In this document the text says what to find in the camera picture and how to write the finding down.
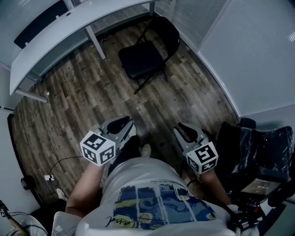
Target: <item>white desk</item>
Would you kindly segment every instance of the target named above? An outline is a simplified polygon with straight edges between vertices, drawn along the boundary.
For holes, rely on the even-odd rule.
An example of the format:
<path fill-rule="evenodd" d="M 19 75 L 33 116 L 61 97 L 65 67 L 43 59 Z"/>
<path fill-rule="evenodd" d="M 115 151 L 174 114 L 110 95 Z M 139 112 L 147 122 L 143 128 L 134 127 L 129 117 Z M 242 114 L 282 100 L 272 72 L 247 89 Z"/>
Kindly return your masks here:
<path fill-rule="evenodd" d="M 32 99 L 47 103 L 47 98 L 24 91 L 18 86 L 30 73 L 31 77 L 38 77 L 32 68 L 56 45 L 78 30 L 86 28 L 91 40 L 102 59 L 105 55 L 91 29 L 94 21 L 123 8 L 138 4 L 150 3 L 150 14 L 154 11 L 156 0 L 89 0 L 69 10 L 44 30 L 42 30 L 17 56 L 11 66 L 10 95 L 14 92 Z"/>

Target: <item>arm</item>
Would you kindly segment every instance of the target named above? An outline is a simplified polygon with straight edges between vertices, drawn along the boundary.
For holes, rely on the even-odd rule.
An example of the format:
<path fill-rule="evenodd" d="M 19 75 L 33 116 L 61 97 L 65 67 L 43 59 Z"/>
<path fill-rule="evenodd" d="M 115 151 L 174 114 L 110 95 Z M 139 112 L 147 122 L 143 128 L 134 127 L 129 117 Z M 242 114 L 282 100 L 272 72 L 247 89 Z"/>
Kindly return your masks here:
<path fill-rule="evenodd" d="M 74 187 L 65 208 L 65 212 L 84 217 L 96 205 L 103 167 L 90 163 Z"/>
<path fill-rule="evenodd" d="M 226 194 L 225 189 L 223 188 L 221 182 L 219 181 L 214 169 L 206 171 L 205 173 L 200 174 L 200 180 L 203 185 L 205 185 L 212 195 L 220 200 L 225 205 L 230 205 L 231 201 L 228 195 Z"/>

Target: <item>white t-shirt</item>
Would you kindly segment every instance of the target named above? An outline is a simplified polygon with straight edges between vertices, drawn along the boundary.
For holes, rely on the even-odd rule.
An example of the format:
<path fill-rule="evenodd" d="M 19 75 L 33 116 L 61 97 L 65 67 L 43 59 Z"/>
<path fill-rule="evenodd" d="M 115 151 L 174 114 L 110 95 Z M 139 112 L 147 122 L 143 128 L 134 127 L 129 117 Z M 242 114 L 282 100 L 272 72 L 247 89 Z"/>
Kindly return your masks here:
<path fill-rule="evenodd" d="M 106 180 L 100 206 L 84 218 L 54 216 L 57 236 L 234 236 L 228 213 L 195 198 L 175 170 L 152 158 L 120 164 Z"/>

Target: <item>sneaker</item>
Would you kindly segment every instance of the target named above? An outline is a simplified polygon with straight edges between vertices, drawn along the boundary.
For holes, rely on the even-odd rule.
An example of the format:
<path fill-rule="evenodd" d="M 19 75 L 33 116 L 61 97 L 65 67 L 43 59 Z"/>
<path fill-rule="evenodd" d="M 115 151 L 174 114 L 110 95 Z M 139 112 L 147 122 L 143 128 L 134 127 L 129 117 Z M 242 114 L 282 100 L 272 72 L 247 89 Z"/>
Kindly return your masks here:
<path fill-rule="evenodd" d="M 68 199 L 65 197 L 65 194 L 63 192 L 63 190 L 61 189 L 56 189 L 56 193 L 59 196 L 60 199 L 63 199 L 65 201 L 68 201 Z"/>
<path fill-rule="evenodd" d="M 149 158 L 151 156 L 151 153 L 152 153 L 151 146 L 149 144 L 145 144 L 141 151 L 142 157 Z"/>
<path fill-rule="evenodd" d="M 125 138 L 125 140 L 123 140 L 123 141 L 121 142 L 121 144 L 120 144 L 120 148 L 119 148 L 119 149 L 121 150 L 121 149 L 124 147 L 125 143 L 127 143 L 128 140 L 129 140 L 132 136 L 135 136 L 136 133 L 137 133 L 136 126 L 133 125 L 132 128 L 131 128 L 131 130 L 130 130 L 130 132 L 129 132 L 129 134 L 128 134 L 128 136 Z"/>

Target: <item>desk leg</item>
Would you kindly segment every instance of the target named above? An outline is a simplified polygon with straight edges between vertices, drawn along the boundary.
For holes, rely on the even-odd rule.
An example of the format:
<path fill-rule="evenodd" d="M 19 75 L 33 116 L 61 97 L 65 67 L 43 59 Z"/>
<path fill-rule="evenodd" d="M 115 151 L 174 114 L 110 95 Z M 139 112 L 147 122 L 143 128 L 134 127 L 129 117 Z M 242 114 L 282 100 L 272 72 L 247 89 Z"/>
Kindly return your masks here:
<path fill-rule="evenodd" d="M 96 47 L 98 53 L 100 54 L 101 58 L 102 58 L 103 60 L 106 59 L 106 56 L 105 56 L 105 54 L 103 53 L 103 51 L 102 51 L 102 49 L 101 49 L 101 47 L 100 47 L 100 44 L 99 44 L 99 42 L 97 41 L 97 39 L 96 39 L 96 37 L 95 37 L 95 35 L 94 35 L 94 32 L 93 32 L 91 26 L 90 26 L 90 25 L 87 26 L 87 27 L 86 27 L 86 30 L 87 30 L 87 32 L 88 32 L 88 34 L 89 34 L 89 36 L 90 36 L 92 42 L 94 43 L 94 45 L 95 45 L 95 47 Z"/>
<path fill-rule="evenodd" d="M 150 4 L 149 4 L 149 15 L 153 16 L 154 12 L 155 12 L 155 2 L 150 2 Z"/>
<path fill-rule="evenodd" d="M 47 98 L 38 96 L 38 95 L 33 94 L 33 93 L 30 93 L 30 92 L 25 91 L 25 90 L 23 90 L 21 88 L 18 88 L 17 90 L 15 90 L 15 93 L 17 93 L 19 95 L 22 95 L 22 96 L 25 96 L 25 97 L 28 97 L 28 98 L 31 98 L 31 99 L 35 99 L 35 100 L 40 101 L 40 102 L 48 103 Z"/>

